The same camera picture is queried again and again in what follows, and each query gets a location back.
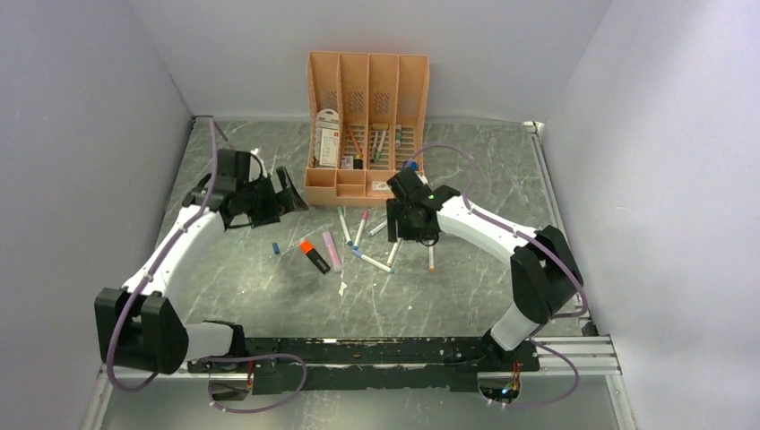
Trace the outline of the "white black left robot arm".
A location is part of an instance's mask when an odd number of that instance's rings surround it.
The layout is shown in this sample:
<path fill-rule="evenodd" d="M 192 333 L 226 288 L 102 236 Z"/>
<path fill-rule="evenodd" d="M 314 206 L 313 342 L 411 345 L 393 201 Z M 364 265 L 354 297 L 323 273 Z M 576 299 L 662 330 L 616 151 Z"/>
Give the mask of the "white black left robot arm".
<path fill-rule="evenodd" d="M 193 187 L 171 230 L 143 267 L 119 288 L 94 301 L 100 355 L 105 365 L 173 374 L 181 365 L 211 358 L 234 373 L 248 359 L 246 336 L 233 322 L 184 324 L 171 297 L 185 287 L 207 249 L 244 216 L 257 228 L 308 206 L 289 171 L 268 171 L 252 152 L 218 150 L 214 167 Z"/>

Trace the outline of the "white pen dark grey cap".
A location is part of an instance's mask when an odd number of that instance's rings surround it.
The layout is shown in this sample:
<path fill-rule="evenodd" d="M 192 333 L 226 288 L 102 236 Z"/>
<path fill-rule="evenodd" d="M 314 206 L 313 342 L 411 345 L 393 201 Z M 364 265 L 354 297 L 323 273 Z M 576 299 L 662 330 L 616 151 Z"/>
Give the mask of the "white pen dark grey cap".
<path fill-rule="evenodd" d="M 397 239 L 393 243 L 392 249 L 391 249 L 390 253 L 388 254 L 388 258 L 387 258 L 387 261 L 386 261 L 386 265 L 388 267 L 393 267 L 393 264 L 394 264 L 394 262 L 395 262 L 395 260 L 397 258 L 397 255 L 399 253 L 399 250 L 400 250 L 400 247 L 401 247 L 402 243 L 403 243 L 402 239 Z"/>

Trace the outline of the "white pen blue cap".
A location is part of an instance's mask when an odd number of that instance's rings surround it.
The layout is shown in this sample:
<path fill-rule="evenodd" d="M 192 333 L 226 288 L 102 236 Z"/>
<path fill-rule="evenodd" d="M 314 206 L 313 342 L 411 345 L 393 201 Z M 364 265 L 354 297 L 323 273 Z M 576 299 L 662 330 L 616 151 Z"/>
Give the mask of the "white pen blue cap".
<path fill-rule="evenodd" d="M 369 256 L 367 256 L 367 255 L 365 255 L 363 253 L 361 253 L 358 249 L 351 249 L 350 251 L 351 251 L 351 253 L 354 256 L 356 256 L 357 258 L 359 258 L 363 262 L 367 262 L 367 263 L 373 265 L 374 267 L 376 267 L 376 268 L 378 268 L 378 269 L 380 269 L 380 270 L 382 270 L 382 271 L 384 271 L 386 273 L 394 274 L 394 269 L 393 268 L 391 268 L 390 266 L 388 266 L 386 264 L 383 264 L 383 263 L 381 263 L 381 262 L 379 262 L 379 261 L 377 261 L 377 260 L 375 260 L 375 259 L 373 259 L 373 258 L 371 258 L 371 257 L 369 257 Z"/>

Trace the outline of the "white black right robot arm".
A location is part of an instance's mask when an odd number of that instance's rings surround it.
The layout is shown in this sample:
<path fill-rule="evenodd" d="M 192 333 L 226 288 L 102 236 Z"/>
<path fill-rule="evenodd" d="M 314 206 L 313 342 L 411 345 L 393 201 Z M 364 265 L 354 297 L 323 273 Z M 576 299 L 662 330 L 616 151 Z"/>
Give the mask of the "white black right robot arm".
<path fill-rule="evenodd" d="M 582 276 L 558 228 L 527 228 L 500 218 L 448 185 L 431 188 L 410 168 L 387 184 L 393 194 L 386 202 L 389 241 L 433 247 L 447 234 L 508 265 L 513 303 L 484 336 L 483 357 L 491 369 L 506 370 L 518 358 L 517 347 L 582 292 Z"/>

